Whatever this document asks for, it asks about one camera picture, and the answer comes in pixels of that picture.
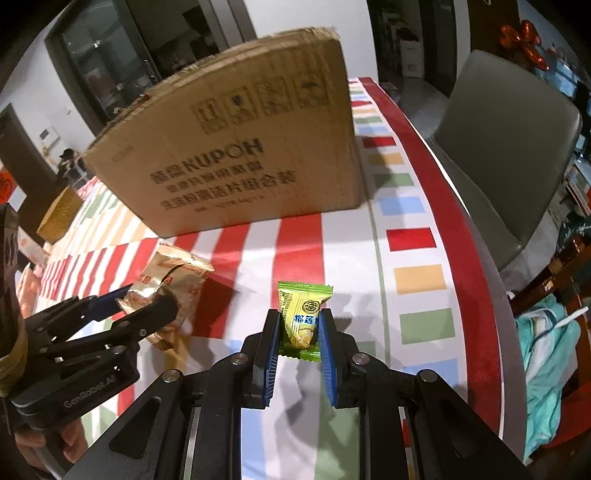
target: white wall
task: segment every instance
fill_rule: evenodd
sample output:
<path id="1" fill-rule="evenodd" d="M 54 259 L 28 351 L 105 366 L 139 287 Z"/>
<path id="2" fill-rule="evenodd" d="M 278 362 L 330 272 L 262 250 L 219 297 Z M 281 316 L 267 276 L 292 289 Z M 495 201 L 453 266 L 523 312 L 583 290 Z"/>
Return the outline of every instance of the white wall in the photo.
<path id="1" fill-rule="evenodd" d="M 245 0 L 256 35 L 302 27 L 335 27 L 349 77 L 378 80 L 366 0 Z"/>
<path id="2" fill-rule="evenodd" d="M 72 104 L 49 58 L 45 37 L 51 26 L 53 23 L 37 36 L 12 72 L 0 93 L 0 111 L 12 104 L 40 153 L 43 147 L 39 134 L 49 126 L 55 128 L 60 140 L 50 156 L 57 163 L 65 148 L 84 151 L 95 136 Z"/>
<path id="3" fill-rule="evenodd" d="M 456 11 L 457 76 L 459 77 L 472 51 L 468 2 L 466 0 L 453 0 L 453 9 Z"/>

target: small cardboard box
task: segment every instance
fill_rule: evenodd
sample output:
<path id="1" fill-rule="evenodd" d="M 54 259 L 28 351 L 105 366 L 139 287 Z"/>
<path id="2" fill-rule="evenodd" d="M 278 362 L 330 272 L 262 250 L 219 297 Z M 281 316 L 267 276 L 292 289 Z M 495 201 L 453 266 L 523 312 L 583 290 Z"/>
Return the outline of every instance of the small cardboard box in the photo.
<path id="1" fill-rule="evenodd" d="M 401 40 L 400 56 L 402 57 L 402 76 L 423 78 L 423 44 L 419 41 Z"/>

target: human hand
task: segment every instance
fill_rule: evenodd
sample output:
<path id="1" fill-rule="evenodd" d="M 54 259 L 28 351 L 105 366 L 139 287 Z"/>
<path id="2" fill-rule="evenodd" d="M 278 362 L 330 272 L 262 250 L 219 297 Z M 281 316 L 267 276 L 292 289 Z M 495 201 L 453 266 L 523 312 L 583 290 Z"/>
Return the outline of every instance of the human hand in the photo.
<path id="1" fill-rule="evenodd" d="M 75 463 L 82 454 L 88 450 L 88 442 L 84 436 L 84 428 L 81 419 L 77 419 L 59 429 L 61 438 L 64 440 L 63 453 L 66 460 Z M 41 432 L 26 429 L 18 430 L 14 434 L 17 448 L 25 457 L 27 463 L 35 468 L 47 470 L 35 452 L 35 448 L 45 446 L 45 436 Z"/>

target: red balloon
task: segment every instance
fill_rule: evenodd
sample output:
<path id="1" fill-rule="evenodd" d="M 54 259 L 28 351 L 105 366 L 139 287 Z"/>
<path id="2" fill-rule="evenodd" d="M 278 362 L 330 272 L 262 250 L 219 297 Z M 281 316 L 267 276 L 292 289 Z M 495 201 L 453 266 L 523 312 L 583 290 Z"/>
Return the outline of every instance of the red balloon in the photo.
<path id="1" fill-rule="evenodd" d="M 519 42 L 521 42 L 519 32 L 509 24 L 503 25 L 501 27 L 501 33 L 501 45 L 503 45 L 508 50 L 517 47 Z"/>
<path id="2" fill-rule="evenodd" d="M 547 72 L 550 69 L 550 67 L 548 67 L 548 64 L 544 60 L 544 57 L 538 53 L 538 51 L 535 49 L 533 45 L 523 42 L 521 44 L 521 49 L 523 50 L 523 53 L 525 53 L 525 56 L 529 59 L 529 61 L 533 63 L 536 67 L 538 67 L 540 70 Z"/>
<path id="3" fill-rule="evenodd" d="M 535 26 L 529 20 L 523 20 L 521 22 L 522 39 L 524 41 L 533 43 L 535 45 L 542 45 L 542 39 L 535 29 Z"/>

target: green candy wrapper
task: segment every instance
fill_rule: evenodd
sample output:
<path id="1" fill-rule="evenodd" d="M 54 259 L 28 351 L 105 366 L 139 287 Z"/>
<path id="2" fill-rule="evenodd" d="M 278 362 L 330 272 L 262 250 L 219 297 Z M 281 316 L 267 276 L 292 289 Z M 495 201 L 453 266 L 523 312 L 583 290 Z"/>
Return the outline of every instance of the green candy wrapper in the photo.
<path id="1" fill-rule="evenodd" d="M 279 304 L 285 328 L 280 355 L 320 361 L 316 326 L 321 305 L 332 296 L 332 287 L 301 282 L 279 282 Z"/>

